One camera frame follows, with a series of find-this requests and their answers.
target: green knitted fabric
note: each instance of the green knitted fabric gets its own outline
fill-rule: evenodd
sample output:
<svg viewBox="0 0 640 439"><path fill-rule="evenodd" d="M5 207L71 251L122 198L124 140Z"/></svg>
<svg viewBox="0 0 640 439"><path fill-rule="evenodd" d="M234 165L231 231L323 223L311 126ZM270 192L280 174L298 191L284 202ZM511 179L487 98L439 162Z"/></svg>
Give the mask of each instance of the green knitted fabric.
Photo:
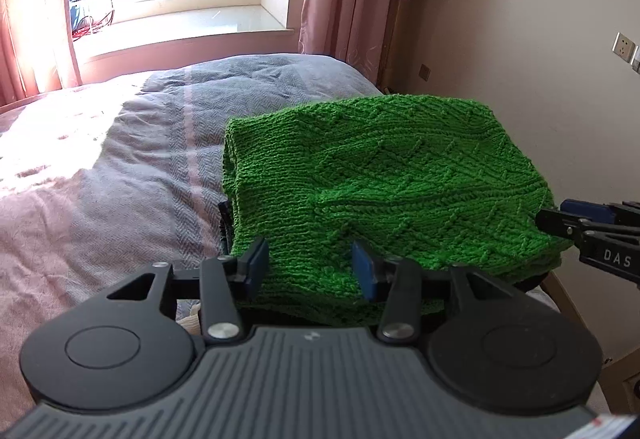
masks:
<svg viewBox="0 0 640 439"><path fill-rule="evenodd" d="M354 239L428 269L460 262L510 281L555 267L568 247L536 229L551 191L476 101L377 96L232 119L223 185L232 252L257 235L270 246L255 305L319 323L380 316L351 272Z"/></svg>

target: gray blanket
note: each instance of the gray blanket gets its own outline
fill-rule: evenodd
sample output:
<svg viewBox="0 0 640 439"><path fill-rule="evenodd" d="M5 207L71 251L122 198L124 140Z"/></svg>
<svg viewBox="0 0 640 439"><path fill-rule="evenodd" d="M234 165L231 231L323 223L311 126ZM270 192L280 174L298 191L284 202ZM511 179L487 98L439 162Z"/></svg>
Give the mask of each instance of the gray blanket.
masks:
<svg viewBox="0 0 640 439"><path fill-rule="evenodd" d="M0 115L0 430L31 404L18 352L36 326L150 262L219 254L230 117L375 94L325 56L237 56Z"/></svg>

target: electrical outlet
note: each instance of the electrical outlet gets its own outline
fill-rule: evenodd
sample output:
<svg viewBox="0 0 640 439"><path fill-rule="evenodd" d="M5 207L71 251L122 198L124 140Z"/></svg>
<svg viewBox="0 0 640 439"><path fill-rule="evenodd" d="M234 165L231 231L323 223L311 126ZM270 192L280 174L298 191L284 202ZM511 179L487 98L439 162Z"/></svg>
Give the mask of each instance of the electrical outlet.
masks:
<svg viewBox="0 0 640 439"><path fill-rule="evenodd" d="M616 41L613 44L612 51L620 56L620 58L622 58L625 62L629 63L634 55L635 48L635 43L633 43L622 33L618 33L618 36L616 36Z"/></svg>
<svg viewBox="0 0 640 439"><path fill-rule="evenodd" d="M429 80L430 74L431 74L431 69L426 65L422 64L420 66L420 70L418 71L418 76L426 82Z"/></svg>

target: windowsill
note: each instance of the windowsill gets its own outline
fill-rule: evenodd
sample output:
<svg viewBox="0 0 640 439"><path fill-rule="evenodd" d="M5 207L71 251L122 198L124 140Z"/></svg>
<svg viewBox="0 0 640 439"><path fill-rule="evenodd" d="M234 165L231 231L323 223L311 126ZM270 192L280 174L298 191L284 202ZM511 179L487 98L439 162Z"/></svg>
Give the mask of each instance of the windowsill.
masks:
<svg viewBox="0 0 640 439"><path fill-rule="evenodd" d="M167 13L105 27L74 42L78 63L134 47L212 35L290 32L260 5Z"/></svg>

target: metal screw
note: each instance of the metal screw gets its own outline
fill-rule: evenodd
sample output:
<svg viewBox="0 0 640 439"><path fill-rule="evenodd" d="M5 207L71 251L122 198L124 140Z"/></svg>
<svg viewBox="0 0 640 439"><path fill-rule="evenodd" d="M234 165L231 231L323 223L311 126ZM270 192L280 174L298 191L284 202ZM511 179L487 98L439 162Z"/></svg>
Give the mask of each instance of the metal screw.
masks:
<svg viewBox="0 0 640 439"><path fill-rule="evenodd" d="M217 340L229 340L235 338L240 333L240 327L229 322L213 324L207 329L209 336Z"/></svg>
<svg viewBox="0 0 640 439"><path fill-rule="evenodd" d="M382 334L392 340L405 340L414 335L414 328L405 323L388 324L382 329Z"/></svg>

